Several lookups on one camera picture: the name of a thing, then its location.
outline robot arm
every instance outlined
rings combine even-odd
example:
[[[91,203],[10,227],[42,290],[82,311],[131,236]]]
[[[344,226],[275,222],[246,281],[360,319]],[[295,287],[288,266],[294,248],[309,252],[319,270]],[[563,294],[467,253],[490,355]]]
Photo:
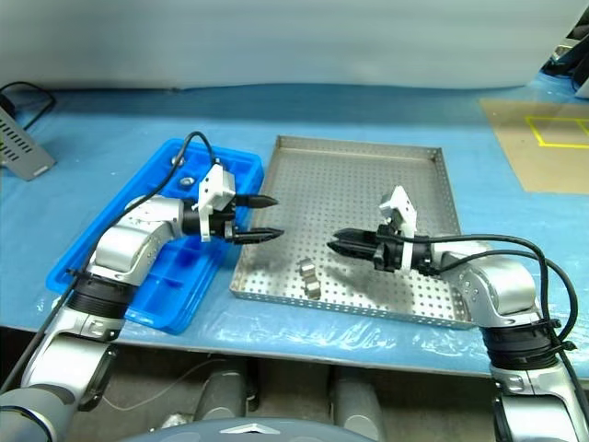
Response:
[[[499,389],[493,404],[497,440],[589,441],[575,387],[550,338],[551,328],[560,324],[542,318],[534,279],[527,269],[493,255],[440,273],[490,246],[408,237],[405,232],[415,228],[416,217],[401,187],[383,198],[380,210],[387,223],[376,232],[345,228],[335,233],[336,240],[328,246],[341,255],[371,261],[378,271],[440,274],[462,297],[472,321],[480,327],[491,376]],[[399,241],[399,233],[421,240],[410,246]]]
[[[194,202],[153,196],[102,235],[67,304],[30,358],[21,388],[0,395],[3,440],[64,440],[72,415],[99,403],[117,354],[112,342],[165,244],[185,235],[252,244],[283,233],[237,229],[237,206],[263,208],[277,202],[263,195],[236,195],[235,179],[221,164],[213,164],[199,197]]]

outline stainless steel tray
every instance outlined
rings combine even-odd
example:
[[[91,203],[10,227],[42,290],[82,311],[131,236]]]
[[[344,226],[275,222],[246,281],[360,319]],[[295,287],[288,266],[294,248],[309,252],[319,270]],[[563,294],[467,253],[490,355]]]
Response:
[[[342,257],[326,243],[336,230],[376,230],[381,196],[405,187],[421,234],[458,234],[460,227],[442,150],[279,136],[263,193],[280,204],[258,210],[252,225],[283,228],[282,237],[245,246],[231,283],[237,297],[302,307],[472,327],[447,283],[376,272],[372,263]],[[308,299],[298,263],[317,268],[321,298]]]

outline table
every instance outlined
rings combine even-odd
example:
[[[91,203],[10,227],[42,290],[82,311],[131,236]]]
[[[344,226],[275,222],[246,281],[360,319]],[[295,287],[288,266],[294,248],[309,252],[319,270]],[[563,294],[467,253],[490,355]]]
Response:
[[[258,154],[268,166],[277,134],[444,150],[463,232],[537,242],[576,285],[581,315],[571,335],[579,375],[589,378],[589,197],[524,192],[480,98],[580,100],[567,81],[538,76],[526,87],[433,90],[275,85],[177,90],[57,92],[54,112],[32,136],[57,159],[38,179],[3,172],[0,204],[0,324],[35,330],[55,294],[44,279],[121,186],[169,138],[204,131],[214,145]],[[178,336],[127,322],[126,343],[348,365],[483,375],[488,359],[476,329],[456,331],[234,298],[232,249],[190,327]],[[537,266],[530,262],[533,275]],[[567,301],[556,278],[554,317]]]

